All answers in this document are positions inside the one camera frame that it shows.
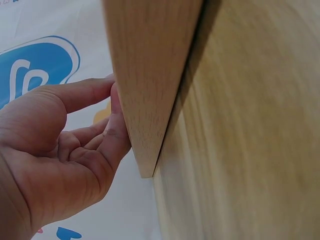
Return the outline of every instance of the skin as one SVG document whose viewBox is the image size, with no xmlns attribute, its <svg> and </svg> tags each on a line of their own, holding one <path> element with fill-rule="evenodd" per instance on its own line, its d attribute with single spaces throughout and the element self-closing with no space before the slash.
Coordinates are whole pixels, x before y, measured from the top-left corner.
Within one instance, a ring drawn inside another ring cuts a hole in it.
<svg viewBox="0 0 320 240">
<path fill-rule="evenodd" d="M 67 114 L 111 96 L 111 115 L 63 131 Z M 131 148 L 113 76 L 41 86 L 0 110 L 0 235 L 29 240 L 107 194 Z"/>
</svg>

